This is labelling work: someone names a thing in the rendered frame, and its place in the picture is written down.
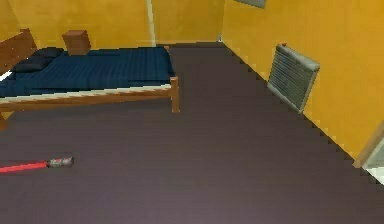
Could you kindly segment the wooden bed with blue cover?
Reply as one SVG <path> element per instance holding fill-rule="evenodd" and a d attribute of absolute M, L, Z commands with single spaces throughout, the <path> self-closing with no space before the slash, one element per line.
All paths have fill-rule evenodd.
<path fill-rule="evenodd" d="M 0 42 L 0 130 L 18 111 L 169 98 L 180 111 L 179 79 L 167 46 L 64 51 L 43 70 L 11 69 L 39 50 L 28 29 Z"/>

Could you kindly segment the grey wall radiator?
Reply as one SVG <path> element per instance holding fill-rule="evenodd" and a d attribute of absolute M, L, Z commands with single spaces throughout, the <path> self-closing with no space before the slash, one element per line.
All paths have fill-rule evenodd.
<path fill-rule="evenodd" d="M 304 111 L 320 64 L 286 44 L 278 44 L 267 87 L 298 113 Z"/>

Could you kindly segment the brown wooden nightstand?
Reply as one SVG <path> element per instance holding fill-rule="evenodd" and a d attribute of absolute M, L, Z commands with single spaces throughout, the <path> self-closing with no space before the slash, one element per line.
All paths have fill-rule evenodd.
<path fill-rule="evenodd" d="M 69 55 L 86 55 L 91 49 L 86 30 L 69 30 L 62 37 Z"/>

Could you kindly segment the room door with wooden frame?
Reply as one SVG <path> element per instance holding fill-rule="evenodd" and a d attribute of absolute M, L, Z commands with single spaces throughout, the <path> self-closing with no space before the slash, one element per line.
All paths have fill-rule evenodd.
<path fill-rule="evenodd" d="M 384 120 L 380 122 L 354 160 L 353 166 L 361 168 L 376 183 L 384 186 Z"/>

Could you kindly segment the grey framed wall picture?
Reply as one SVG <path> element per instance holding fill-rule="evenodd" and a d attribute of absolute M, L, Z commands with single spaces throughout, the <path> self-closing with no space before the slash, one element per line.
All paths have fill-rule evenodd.
<path fill-rule="evenodd" d="M 236 0 L 236 1 L 242 4 L 246 4 L 246 5 L 261 8 L 261 9 L 264 9 L 266 5 L 266 0 Z"/>

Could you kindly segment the dark blue pillow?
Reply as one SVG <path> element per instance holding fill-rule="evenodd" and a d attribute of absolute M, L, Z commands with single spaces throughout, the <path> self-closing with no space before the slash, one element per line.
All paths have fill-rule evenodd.
<path fill-rule="evenodd" d="M 46 68 L 51 62 L 52 58 L 46 58 L 42 56 L 31 56 L 27 59 L 20 61 L 11 69 L 11 71 L 21 73 L 40 71 Z"/>
<path fill-rule="evenodd" d="M 64 52 L 63 48 L 47 47 L 37 50 L 33 53 L 33 56 L 41 56 L 47 58 L 55 58 L 60 56 Z"/>

